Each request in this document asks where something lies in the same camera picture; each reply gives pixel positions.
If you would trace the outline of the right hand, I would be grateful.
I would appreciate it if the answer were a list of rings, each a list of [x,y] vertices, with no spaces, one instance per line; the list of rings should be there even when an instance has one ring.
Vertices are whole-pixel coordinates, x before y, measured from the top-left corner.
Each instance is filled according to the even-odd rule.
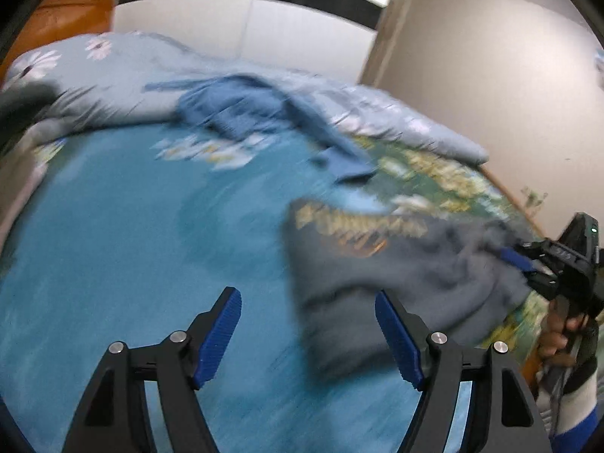
[[[558,305],[549,302],[548,313],[542,319],[542,330],[536,344],[536,354],[542,362],[551,366],[571,367],[576,363],[574,356],[565,351],[568,339],[581,333],[590,325],[590,317],[579,314],[564,319],[558,314]]]

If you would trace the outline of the striped sleeve forearm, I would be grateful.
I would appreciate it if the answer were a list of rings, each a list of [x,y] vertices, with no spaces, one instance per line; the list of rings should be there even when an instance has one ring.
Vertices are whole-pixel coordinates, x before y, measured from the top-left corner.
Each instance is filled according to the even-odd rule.
[[[568,339],[565,351],[576,359],[571,367],[551,366],[539,359],[553,370],[569,373],[559,400],[557,425],[553,428],[554,452],[603,450],[603,421],[598,418],[597,405],[598,334],[597,323],[590,320],[585,330]]]

